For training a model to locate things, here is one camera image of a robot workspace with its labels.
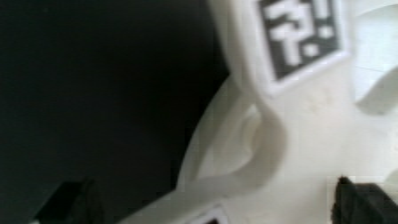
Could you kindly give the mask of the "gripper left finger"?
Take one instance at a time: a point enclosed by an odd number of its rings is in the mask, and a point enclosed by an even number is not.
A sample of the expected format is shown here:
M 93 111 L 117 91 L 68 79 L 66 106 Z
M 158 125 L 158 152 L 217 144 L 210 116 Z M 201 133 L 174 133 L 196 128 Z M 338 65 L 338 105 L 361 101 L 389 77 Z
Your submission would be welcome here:
M 105 224 L 100 191 L 93 179 L 64 182 L 34 216 L 36 224 Z

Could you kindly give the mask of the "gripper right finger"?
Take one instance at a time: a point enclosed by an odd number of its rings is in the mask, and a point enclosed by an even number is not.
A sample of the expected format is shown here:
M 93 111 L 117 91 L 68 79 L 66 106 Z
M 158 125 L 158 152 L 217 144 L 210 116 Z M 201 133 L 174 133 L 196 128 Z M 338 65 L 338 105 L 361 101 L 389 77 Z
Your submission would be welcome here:
M 398 204 L 375 183 L 338 180 L 332 224 L 398 224 Z

